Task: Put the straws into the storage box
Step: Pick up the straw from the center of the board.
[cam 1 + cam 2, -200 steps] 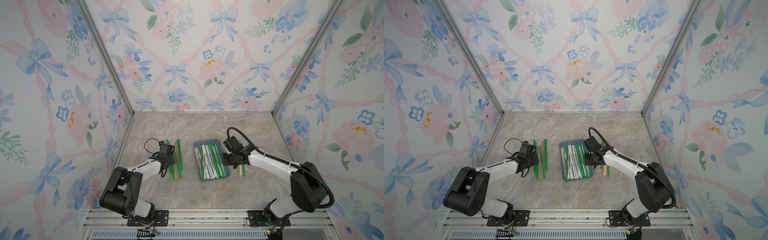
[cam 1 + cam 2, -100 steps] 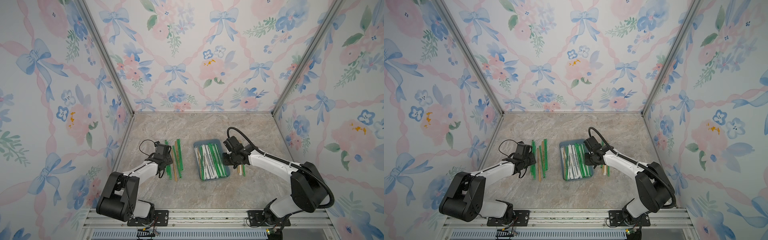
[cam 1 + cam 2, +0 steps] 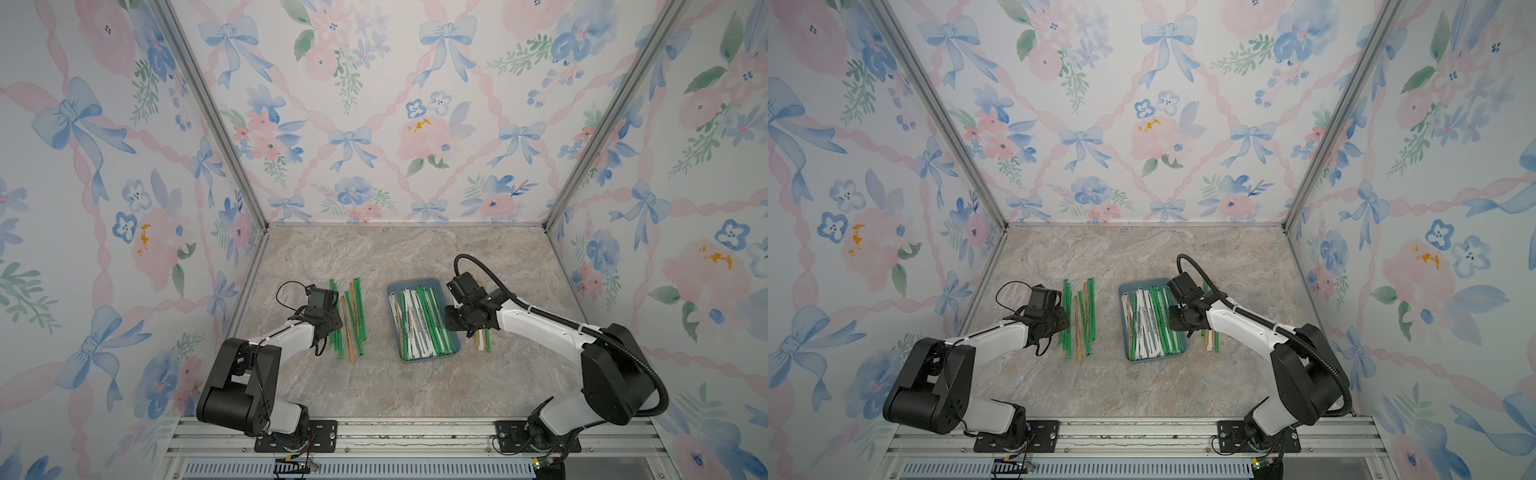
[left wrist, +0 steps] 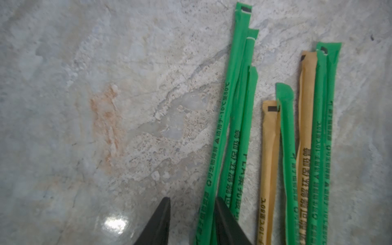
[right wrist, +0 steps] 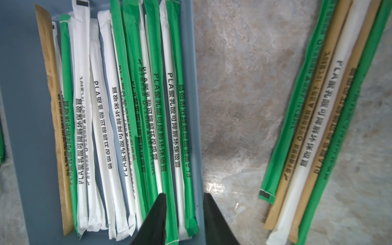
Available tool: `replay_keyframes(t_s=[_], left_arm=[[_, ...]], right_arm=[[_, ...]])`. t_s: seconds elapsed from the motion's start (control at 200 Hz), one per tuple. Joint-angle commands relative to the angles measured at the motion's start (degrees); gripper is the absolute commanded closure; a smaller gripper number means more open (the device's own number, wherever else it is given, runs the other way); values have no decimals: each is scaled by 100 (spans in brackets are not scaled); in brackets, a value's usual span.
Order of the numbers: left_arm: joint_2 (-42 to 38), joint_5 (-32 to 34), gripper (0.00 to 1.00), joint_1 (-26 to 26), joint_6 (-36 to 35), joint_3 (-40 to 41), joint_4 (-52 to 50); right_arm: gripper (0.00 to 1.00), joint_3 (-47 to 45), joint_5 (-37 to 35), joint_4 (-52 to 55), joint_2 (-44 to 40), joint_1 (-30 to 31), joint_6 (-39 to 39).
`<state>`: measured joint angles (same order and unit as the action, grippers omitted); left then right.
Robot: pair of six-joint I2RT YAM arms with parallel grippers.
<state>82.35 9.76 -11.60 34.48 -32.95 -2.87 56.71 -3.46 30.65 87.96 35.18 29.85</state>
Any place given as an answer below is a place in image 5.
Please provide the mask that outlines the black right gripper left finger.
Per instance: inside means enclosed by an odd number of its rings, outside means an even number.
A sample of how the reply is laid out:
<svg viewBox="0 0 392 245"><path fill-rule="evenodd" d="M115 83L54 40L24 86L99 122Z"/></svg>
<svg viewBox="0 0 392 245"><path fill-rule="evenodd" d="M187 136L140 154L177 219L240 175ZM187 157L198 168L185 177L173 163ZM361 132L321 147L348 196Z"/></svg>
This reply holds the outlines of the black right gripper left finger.
<svg viewBox="0 0 392 245"><path fill-rule="evenodd" d="M166 239L166 194L159 194L131 245L164 245Z"/></svg>

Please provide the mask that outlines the thick white straw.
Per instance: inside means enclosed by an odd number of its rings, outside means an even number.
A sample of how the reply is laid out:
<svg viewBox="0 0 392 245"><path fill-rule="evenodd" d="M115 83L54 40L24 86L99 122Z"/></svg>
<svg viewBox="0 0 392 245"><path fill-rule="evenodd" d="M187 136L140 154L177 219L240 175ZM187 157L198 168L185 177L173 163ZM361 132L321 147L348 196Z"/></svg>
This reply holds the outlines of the thick white straw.
<svg viewBox="0 0 392 245"><path fill-rule="evenodd" d="M77 159L78 232L98 232L106 228L102 200L95 176L95 148L92 133L91 74L89 57L90 4L72 1L70 18L73 59L75 146Z"/></svg>

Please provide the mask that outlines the white printed straw tray edge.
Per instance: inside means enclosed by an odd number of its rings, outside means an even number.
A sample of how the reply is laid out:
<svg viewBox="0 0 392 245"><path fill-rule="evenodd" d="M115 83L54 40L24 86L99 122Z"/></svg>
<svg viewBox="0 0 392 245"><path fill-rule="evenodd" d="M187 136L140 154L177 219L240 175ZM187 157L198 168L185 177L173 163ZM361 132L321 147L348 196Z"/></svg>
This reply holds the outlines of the white printed straw tray edge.
<svg viewBox="0 0 392 245"><path fill-rule="evenodd" d="M185 228L185 189L183 179L183 169L181 160L181 144L179 136L179 120L177 108L177 92L176 92L176 74L173 60L172 39L170 36L170 27L168 22L168 14L166 8L166 1L161 1L159 4L160 23L162 31L164 63L166 84L168 89L168 104L169 104L169 122L172 135L172 147L174 153L175 165L175 183L177 195L177 209L178 209L178 232L179 239L185 241L190 239Z"/></svg>

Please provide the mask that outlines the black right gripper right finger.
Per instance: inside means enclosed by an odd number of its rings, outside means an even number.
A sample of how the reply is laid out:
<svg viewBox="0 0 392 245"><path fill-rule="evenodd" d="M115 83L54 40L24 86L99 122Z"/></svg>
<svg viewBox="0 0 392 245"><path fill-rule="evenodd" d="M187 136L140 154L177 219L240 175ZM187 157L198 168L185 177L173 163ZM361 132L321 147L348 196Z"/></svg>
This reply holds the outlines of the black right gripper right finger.
<svg viewBox="0 0 392 245"><path fill-rule="evenodd" d="M239 245L210 193L204 193L203 209L206 244Z"/></svg>

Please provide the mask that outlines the thin white straw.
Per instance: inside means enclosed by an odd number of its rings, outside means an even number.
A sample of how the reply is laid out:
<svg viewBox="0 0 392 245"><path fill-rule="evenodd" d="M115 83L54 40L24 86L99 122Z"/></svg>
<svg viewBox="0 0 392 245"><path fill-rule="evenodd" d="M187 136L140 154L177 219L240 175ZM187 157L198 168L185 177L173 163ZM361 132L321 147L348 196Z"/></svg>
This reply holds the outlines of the thin white straw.
<svg viewBox="0 0 392 245"><path fill-rule="evenodd" d="M63 95L62 59L61 59L60 47L59 47L59 43L58 43L57 24L54 21L52 21L52 31L53 31L53 40L54 40L58 79L59 79L59 85L60 85L60 93Z"/></svg>

